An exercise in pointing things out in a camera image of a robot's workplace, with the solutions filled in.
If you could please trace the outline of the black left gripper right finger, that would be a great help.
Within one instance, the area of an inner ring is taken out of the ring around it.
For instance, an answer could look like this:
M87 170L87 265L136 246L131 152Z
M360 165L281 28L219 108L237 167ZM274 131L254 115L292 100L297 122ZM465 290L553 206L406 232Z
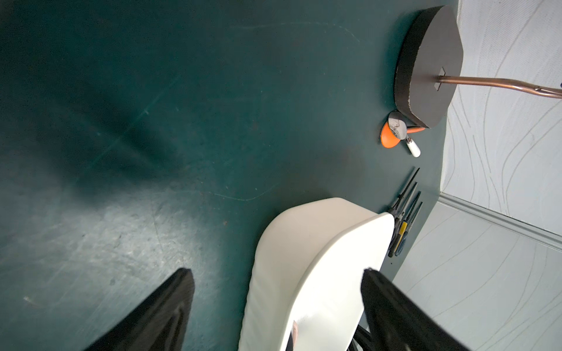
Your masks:
M379 271L364 271L361 297L369 325L359 328L363 350L467 349Z

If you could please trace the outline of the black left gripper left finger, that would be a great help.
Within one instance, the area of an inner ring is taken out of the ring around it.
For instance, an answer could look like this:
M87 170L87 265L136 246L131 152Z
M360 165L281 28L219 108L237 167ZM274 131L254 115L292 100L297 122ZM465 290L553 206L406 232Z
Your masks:
M88 350L181 350L195 282L180 268Z

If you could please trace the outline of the blue handled scissors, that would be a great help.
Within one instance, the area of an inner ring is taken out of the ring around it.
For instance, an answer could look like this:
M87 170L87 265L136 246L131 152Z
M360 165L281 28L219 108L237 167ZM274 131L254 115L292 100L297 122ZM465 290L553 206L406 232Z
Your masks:
M415 207L414 210L412 210L412 212L406 217L406 219L403 221L400 230L399 230L399 235L398 235L398 241L397 244L395 246L395 248L393 249L393 254L394 256L399 256L403 250L403 246L404 246L404 242L406 240L406 237L409 233L409 230L411 229L411 227L413 226L414 222L417 219L417 216L420 212L420 209L423 207L423 202L421 202L417 207Z

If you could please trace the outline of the yellow handled scissors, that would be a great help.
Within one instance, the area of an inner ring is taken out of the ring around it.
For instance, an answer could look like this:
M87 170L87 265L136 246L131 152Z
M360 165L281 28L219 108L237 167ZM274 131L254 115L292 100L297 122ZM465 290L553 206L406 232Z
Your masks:
M423 202L419 201L420 196L421 196L421 191L418 191L416 197L407 208L407 211L399 220L397 224L397 228L395 230L395 237L393 238L389 247L389 251L387 254L388 257L398 256L401 253L403 247L402 242L406 237L409 228L416 221L418 213L423 205Z

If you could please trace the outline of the black handled steel scissors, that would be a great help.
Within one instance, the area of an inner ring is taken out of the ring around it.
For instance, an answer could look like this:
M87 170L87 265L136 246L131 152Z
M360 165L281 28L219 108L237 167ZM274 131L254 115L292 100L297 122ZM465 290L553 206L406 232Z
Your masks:
M408 206L410 205L411 200L414 198L414 194L417 191L417 187L418 187L418 183L415 182L414 185L412 186L412 189L408 193L408 196L405 198L404 204L402 204L401 207L399 208L397 216L395 217L395 226L394 226L394 231L393 231L393 234L392 234L391 244L390 244L389 247L392 247L393 243L395 242L395 239L398 236L399 227L402 223L402 220L405 217L405 214L408 210Z

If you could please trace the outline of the white storage box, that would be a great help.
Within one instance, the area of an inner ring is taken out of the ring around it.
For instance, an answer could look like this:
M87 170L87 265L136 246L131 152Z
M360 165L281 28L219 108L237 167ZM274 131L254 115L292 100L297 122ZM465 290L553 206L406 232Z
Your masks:
M240 350L346 350L364 312L361 279L382 267L395 226L339 197L282 212L256 249Z

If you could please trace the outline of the all black scissors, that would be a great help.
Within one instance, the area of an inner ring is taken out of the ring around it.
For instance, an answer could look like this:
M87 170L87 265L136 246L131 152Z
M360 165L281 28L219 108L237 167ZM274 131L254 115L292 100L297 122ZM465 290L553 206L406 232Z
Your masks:
M392 204L392 206L389 207L387 212L389 214L391 214L392 216L397 216L397 214L400 210L400 206L404 202L406 193L407 193L408 189L410 188L411 184L414 182L414 179L417 177L417 174L418 174L419 171L420 171L420 168L417 168L414 171L414 173L409 178L409 180L408 180L407 184L405 185L404 189L402 190L402 192L397 196L397 199Z

